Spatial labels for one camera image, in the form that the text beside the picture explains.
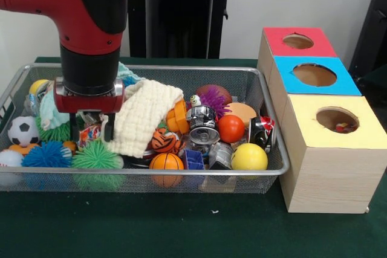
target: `green spiky ball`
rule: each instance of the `green spiky ball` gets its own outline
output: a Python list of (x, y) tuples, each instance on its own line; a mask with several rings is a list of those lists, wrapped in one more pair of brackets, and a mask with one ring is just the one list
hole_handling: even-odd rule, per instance
[[(77, 169), (121, 169), (122, 160), (107, 150), (101, 141), (93, 141), (77, 152), (71, 167)], [(81, 190), (115, 191), (124, 183), (125, 175), (83, 174), (74, 175), (74, 181)]]
[(49, 141), (60, 141), (65, 142), (70, 140), (70, 122), (60, 125), (55, 129), (43, 130), (42, 128), (42, 119), (40, 117), (36, 117), (36, 126), (39, 130), (39, 135), (41, 136), (41, 140), (44, 142)]

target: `wooden box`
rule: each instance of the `wooden box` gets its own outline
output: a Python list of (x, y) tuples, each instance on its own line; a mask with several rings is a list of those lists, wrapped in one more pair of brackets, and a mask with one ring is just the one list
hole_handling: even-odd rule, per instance
[[(387, 135), (364, 97), (289, 95), (280, 177), (292, 213), (364, 213), (387, 166)], [(334, 132), (339, 123), (357, 126)]]
[(288, 94), (361, 96), (338, 57), (274, 57), (274, 61), (268, 88), (280, 125)]
[(265, 27), (259, 48), (258, 69), (267, 83), (275, 56), (337, 57), (320, 28)]

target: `stacked boxes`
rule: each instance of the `stacked boxes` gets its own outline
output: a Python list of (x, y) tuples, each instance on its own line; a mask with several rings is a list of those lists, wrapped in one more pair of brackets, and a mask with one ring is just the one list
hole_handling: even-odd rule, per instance
[(287, 146), (289, 212), (364, 213), (387, 166), (387, 135), (319, 28), (265, 28), (265, 75)]

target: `yellow tennis ball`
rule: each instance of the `yellow tennis ball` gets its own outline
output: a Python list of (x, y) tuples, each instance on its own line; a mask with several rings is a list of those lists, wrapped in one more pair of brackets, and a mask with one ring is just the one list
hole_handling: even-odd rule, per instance
[(266, 170), (266, 152), (256, 144), (242, 144), (232, 154), (231, 166), (234, 170)]

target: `wire mesh basket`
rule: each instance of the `wire mesh basket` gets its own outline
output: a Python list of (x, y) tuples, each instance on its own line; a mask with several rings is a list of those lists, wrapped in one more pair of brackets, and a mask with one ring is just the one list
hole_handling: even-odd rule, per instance
[[(256, 112), (275, 117), (263, 75), (253, 68), (128, 66), (139, 76), (176, 86), (185, 96), (203, 85), (216, 83)], [(0, 98), (0, 151), (11, 143), (7, 129), (23, 115), (24, 100), (33, 82), (61, 76), (59, 64), (33, 64), (18, 71)], [(177, 192), (266, 193), (289, 168), (281, 132), (268, 155), (267, 170), (149, 170), (149, 169), (52, 169), (0, 167), (0, 191), (43, 192)]]

